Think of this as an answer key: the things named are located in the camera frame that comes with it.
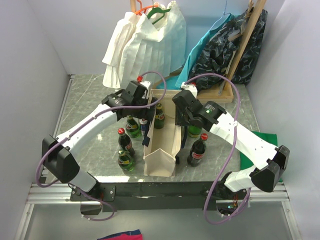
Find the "cream canvas tote bag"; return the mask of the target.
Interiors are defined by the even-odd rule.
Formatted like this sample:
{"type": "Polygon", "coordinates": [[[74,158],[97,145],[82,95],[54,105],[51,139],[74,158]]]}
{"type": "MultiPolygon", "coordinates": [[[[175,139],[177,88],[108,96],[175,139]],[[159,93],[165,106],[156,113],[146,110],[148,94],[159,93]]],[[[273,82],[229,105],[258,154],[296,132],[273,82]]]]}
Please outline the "cream canvas tote bag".
{"type": "Polygon", "coordinates": [[[146,135],[148,145],[143,147],[145,176],[175,177],[176,156],[181,149],[182,127],[176,125],[176,105],[172,98],[179,90],[153,89],[152,96],[162,104],[164,111],[164,127],[156,129],[154,120],[150,121],[146,135]]]}

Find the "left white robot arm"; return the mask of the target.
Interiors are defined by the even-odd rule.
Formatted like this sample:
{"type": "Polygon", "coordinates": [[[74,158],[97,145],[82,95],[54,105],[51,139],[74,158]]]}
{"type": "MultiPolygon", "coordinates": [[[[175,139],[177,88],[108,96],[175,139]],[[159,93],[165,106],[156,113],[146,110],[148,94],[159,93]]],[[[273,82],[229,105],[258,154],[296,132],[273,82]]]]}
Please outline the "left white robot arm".
{"type": "Polygon", "coordinates": [[[42,141],[43,165],[61,183],[81,189],[88,201],[101,197],[100,183],[80,168],[76,155],[91,139],[122,118],[150,116],[150,104],[156,100],[151,89],[149,81],[132,80],[126,89],[107,95],[93,112],[70,130],[57,137],[45,137],[42,141]]]}

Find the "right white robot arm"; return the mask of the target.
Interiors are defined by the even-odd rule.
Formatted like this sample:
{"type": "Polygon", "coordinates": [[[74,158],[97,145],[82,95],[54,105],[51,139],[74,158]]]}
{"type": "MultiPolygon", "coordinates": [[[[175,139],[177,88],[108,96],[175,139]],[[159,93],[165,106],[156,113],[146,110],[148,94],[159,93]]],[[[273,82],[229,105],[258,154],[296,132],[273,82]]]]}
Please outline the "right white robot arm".
{"type": "Polygon", "coordinates": [[[287,168],[290,150],[268,143],[238,123],[214,101],[202,104],[190,90],[177,93],[172,101],[183,125],[193,125],[216,135],[244,154],[253,165],[231,172],[219,187],[220,196],[231,199],[239,190],[257,187],[271,193],[287,168]]]}

